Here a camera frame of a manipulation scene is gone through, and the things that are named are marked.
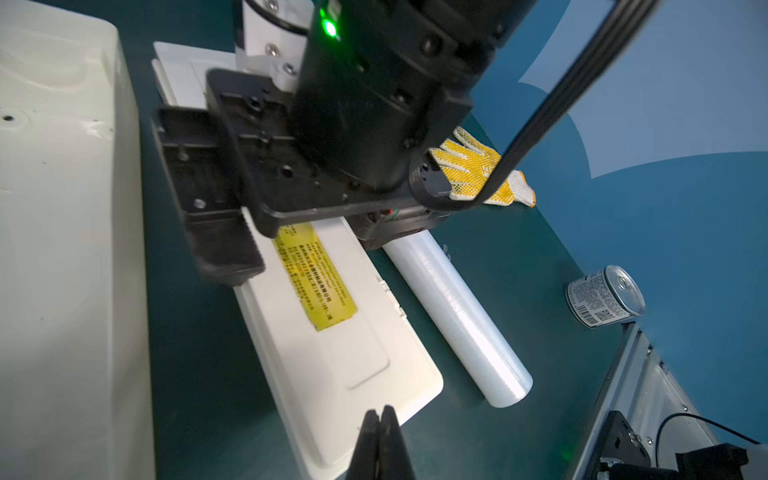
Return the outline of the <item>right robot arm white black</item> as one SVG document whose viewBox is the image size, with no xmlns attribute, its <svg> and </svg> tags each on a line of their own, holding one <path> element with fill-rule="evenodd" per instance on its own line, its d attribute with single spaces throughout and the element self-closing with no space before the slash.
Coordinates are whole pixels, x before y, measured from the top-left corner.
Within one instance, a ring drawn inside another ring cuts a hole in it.
<svg viewBox="0 0 768 480">
<path fill-rule="evenodd" d="M 528 1 L 316 1 L 307 22 L 247 2 L 304 42 L 269 71 L 213 68 L 202 108 L 165 106 L 158 152 L 200 275 L 238 286 L 266 263 L 256 236 L 347 218 L 366 247 L 432 228 L 491 198 L 656 10 L 615 1 L 480 190 L 449 196 L 430 156 L 470 114 L 472 89 Z"/>
</svg>

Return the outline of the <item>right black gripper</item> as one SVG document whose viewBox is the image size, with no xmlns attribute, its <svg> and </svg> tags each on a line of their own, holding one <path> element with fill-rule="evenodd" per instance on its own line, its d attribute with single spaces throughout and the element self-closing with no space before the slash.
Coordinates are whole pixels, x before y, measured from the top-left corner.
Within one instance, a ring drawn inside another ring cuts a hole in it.
<svg viewBox="0 0 768 480">
<path fill-rule="evenodd" d="M 267 237 L 283 226 L 343 218 L 369 250 L 448 219 L 448 213 L 418 204 L 407 185 L 375 191 L 307 157 L 289 129 L 294 96 L 270 77 L 212 69 L 206 79 L 209 112 L 164 106 L 151 119 L 184 238 L 203 279 L 239 286 L 265 271 L 241 202 Z"/>
</svg>

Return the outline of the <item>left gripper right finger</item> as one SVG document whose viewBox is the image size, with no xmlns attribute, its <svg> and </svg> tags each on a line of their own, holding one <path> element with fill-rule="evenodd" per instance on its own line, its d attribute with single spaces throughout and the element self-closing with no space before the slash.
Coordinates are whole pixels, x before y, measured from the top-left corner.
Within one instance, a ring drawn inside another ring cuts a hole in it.
<svg viewBox="0 0 768 480">
<path fill-rule="evenodd" d="M 415 480 L 395 409 L 386 405 L 379 424 L 379 478 L 381 480 Z"/>
</svg>

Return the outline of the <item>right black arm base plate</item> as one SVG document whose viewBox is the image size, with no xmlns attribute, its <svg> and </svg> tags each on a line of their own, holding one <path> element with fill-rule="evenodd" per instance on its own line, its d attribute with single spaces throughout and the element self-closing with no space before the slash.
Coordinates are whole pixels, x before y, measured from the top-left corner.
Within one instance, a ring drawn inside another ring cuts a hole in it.
<svg viewBox="0 0 768 480">
<path fill-rule="evenodd" d="M 585 471 L 579 479 L 596 479 L 601 459 L 615 459 L 622 463 L 650 467 L 651 457 L 620 411 L 611 410 L 598 431 L 588 457 Z"/>
</svg>

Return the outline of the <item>white plastic wrap roll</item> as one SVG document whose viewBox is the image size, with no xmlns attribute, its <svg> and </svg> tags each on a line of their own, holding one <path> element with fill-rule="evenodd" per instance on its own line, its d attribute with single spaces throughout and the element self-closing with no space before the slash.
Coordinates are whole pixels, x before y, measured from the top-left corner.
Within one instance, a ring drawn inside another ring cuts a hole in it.
<svg viewBox="0 0 768 480">
<path fill-rule="evenodd" d="M 431 233 L 393 240 L 384 251 L 488 403 L 522 401 L 532 375 Z"/>
</svg>

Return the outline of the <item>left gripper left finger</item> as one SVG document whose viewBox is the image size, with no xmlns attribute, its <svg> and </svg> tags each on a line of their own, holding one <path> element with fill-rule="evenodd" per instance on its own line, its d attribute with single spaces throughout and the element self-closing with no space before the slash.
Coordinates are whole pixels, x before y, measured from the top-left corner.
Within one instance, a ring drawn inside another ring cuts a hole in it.
<svg viewBox="0 0 768 480">
<path fill-rule="evenodd" d="M 347 470 L 347 480 L 375 480 L 378 475 L 379 416 L 368 410 Z"/>
</svg>

